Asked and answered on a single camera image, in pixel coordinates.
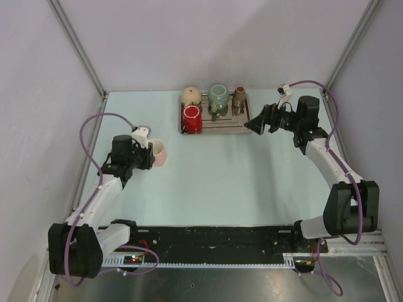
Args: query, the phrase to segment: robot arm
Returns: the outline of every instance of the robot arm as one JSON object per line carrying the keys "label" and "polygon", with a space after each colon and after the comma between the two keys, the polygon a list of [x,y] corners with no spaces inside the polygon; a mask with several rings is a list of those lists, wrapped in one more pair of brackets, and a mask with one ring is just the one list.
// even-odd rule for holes
{"label": "robot arm", "polygon": [[262,135],[266,125],[273,133],[279,128],[294,133],[294,146],[299,148],[319,169],[331,188],[322,216],[297,221],[295,224],[306,239],[336,235],[346,235],[358,231],[358,206],[351,205],[351,198],[357,199],[355,189],[348,178],[352,176],[360,190],[363,207],[363,232],[373,232],[377,228],[379,187],[374,181],[364,181],[347,163],[344,173],[339,163],[331,155],[331,146],[326,147],[327,133],[318,127],[319,99],[302,96],[298,100],[297,111],[286,111],[284,104],[290,89],[278,89],[281,99],[278,104],[265,105],[260,114],[248,121],[245,127]]}
{"label": "robot arm", "polygon": [[101,269],[104,257],[130,241],[135,223],[115,220],[106,229],[99,224],[116,196],[131,178],[134,169],[151,169],[155,158],[148,142],[150,129],[138,127],[132,135],[113,138],[112,150],[101,167],[103,181],[92,202],[83,211],[86,201],[61,223],[54,223],[48,231],[49,264],[54,274],[64,275],[64,247],[67,234],[77,215],[80,220],[74,227],[69,244],[69,272],[71,276],[94,278]]}

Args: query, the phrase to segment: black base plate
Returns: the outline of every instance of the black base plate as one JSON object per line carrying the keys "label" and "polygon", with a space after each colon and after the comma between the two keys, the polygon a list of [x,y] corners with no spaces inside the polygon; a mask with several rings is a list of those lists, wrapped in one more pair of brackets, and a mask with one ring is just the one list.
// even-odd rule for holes
{"label": "black base plate", "polygon": [[[135,226],[128,244],[145,240],[167,264],[284,264],[283,253],[311,253],[294,226]],[[327,244],[321,245],[321,253]],[[145,261],[155,259],[147,254]]]}

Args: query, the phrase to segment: gray tray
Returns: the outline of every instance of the gray tray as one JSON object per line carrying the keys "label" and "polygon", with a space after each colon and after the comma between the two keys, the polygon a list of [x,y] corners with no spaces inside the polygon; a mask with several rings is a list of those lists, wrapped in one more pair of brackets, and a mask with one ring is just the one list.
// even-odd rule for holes
{"label": "gray tray", "polygon": [[212,113],[212,109],[208,104],[207,93],[201,94],[201,104],[198,106],[201,111],[201,118],[203,125],[201,130],[196,133],[186,133],[182,131],[183,128],[183,105],[179,101],[179,132],[184,135],[194,134],[228,134],[228,133],[247,133],[249,129],[244,127],[247,121],[251,120],[251,105],[249,96],[246,94],[246,102],[242,108],[232,107],[232,95],[228,106],[224,109]]}

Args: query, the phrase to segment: light blue table surface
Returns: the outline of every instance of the light blue table surface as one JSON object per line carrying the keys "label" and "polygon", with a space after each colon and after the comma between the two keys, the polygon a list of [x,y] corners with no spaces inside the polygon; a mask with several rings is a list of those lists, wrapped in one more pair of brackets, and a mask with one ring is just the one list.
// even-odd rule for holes
{"label": "light blue table surface", "polygon": [[[279,100],[275,89],[247,93],[253,116],[264,104]],[[119,113],[134,125],[150,126],[150,137],[166,145],[167,161],[149,171],[134,170],[102,224],[121,218],[139,225],[277,225],[322,214],[329,188],[316,166],[293,146],[292,133],[280,129],[262,136],[182,135],[178,131],[180,94],[110,93],[105,112]],[[294,89],[290,101],[294,110],[304,95],[321,100],[319,125],[329,133],[318,89]],[[113,136],[129,133],[124,121],[104,117],[94,150],[96,161],[101,164],[106,159]],[[84,198],[95,183],[96,169],[91,166]]]}

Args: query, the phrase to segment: white mug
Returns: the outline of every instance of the white mug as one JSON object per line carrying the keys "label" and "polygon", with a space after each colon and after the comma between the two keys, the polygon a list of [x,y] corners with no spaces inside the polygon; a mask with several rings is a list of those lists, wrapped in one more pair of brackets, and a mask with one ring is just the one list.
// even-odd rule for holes
{"label": "white mug", "polygon": [[156,161],[153,163],[153,167],[160,167],[165,164],[166,161],[166,150],[165,145],[162,140],[159,138],[152,138],[149,140],[152,143],[152,154],[156,158]]}

